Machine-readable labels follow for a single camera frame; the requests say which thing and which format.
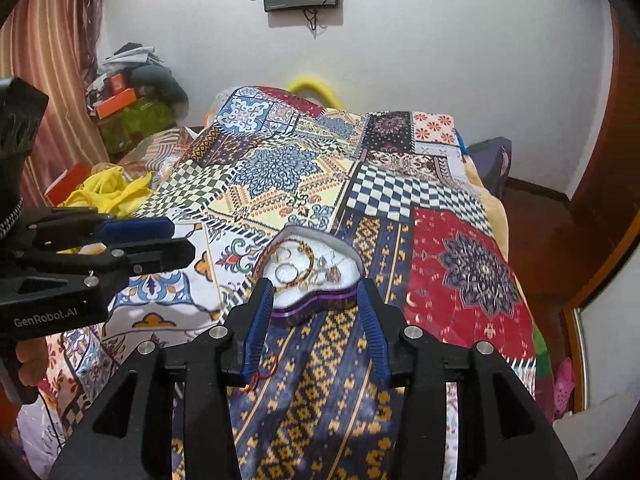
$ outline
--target wooden floor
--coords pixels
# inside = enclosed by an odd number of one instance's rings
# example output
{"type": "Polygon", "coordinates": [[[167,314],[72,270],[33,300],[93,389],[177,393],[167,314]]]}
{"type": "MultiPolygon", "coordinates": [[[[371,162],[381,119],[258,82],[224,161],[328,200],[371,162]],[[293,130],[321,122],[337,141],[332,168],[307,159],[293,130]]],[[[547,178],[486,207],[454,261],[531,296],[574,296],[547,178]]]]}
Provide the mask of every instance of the wooden floor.
{"type": "Polygon", "coordinates": [[[566,205],[526,190],[506,188],[509,263],[546,340],[554,373],[570,354],[562,307],[611,252],[594,230],[576,225],[566,205]]]}

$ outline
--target ring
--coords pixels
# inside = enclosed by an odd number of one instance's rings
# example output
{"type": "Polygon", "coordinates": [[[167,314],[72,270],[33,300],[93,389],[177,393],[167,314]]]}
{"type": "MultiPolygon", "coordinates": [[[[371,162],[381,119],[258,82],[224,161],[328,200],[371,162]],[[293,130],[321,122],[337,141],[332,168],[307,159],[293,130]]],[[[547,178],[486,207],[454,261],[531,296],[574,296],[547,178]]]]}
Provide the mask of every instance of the ring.
{"type": "Polygon", "coordinates": [[[282,246],[276,247],[276,250],[273,251],[273,254],[271,255],[271,259],[275,260],[276,262],[284,262],[288,260],[290,257],[291,257],[291,251],[286,247],[282,247],[282,246]]]}
{"type": "Polygon", "coordinates": [[[289,285],[289,283],[293,283],[297,280],[298,276],[300,275],[300,271],[296,268],[294,264],[280,264],[279,266],[276,267],[274,275],[276,277],[276,280],[278,280],[280,283],[283,283],[284,285],[289,285]],[[287,272],[287,269],[294,270],[296,275],[290,279],[283,277],[282,273],[287,272]]]}

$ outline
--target folded clothes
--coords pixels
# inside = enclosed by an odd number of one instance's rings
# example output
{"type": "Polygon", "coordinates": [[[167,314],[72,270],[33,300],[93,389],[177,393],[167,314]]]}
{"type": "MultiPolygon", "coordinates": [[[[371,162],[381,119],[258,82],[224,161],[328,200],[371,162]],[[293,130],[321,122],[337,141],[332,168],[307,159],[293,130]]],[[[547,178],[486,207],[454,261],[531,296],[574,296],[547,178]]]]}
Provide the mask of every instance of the folded clothes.
{"type": "Polygon", "coordinates": [[[111,213],[116,218],[126,218],[151,195],[149,189],[152,173],[128,182],[121,166],[93,174],[74,191],[60,207],[95,207],[99,213],[111,213]]]}

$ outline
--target orange curtain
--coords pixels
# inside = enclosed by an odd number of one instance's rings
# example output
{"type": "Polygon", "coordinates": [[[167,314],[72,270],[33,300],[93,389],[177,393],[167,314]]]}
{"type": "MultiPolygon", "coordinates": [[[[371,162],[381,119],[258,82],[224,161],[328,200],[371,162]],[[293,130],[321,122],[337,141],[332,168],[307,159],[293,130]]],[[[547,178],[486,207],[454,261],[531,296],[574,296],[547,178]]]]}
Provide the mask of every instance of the orange curtain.
{"type": "Polygon", "coordinates": [[[20,183],[25,204],[46,203],[44,191],[76,162],[108,160],[84,102],[101,10],[102,0],[20,0],[0,29],[0,76],[19,76],[49,95],[20,183]]]}

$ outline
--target bed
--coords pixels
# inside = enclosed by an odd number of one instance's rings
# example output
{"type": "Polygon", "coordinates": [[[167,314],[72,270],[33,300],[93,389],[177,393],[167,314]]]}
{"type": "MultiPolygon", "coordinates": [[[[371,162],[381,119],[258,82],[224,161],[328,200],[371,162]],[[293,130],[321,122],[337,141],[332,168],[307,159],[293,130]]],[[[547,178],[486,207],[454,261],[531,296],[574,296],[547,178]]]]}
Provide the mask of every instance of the bed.
{"type": "MultiPolygon", "coordinates": [[[[457,345],[491,341],[550,416],[548,355],[506,263],[504,208],[463,155],[452,117],[356,115],[266,87],[222,92],[208,117],[195,139],[180,128],[163,132],[122,163],[132,173],[163,174],[136,215],[172,218],[196,259],[187,269],[131,278],[106,323],[48,338],[47,398],[63,433],[141,341],[180,344],[223,322],[250,294],[260,254],[288,225],[353,246],[408,322],[457,345]]],[[[294,328],[270,326],[264,379],[229,392],[242,478],[386,478],[402,391],[378,381],[366,347],[353,308],[294,328]]],[[[175,479],[184,477],[181,403],[178,388],[175,479]]],[[[449,384],[451,479],[457,412],[449,384]]],[[[24,426],[33,413],[20,416],[24,426]]],[[[35,447],[54,456],[54,443],[45,431],[35,447]]]]}

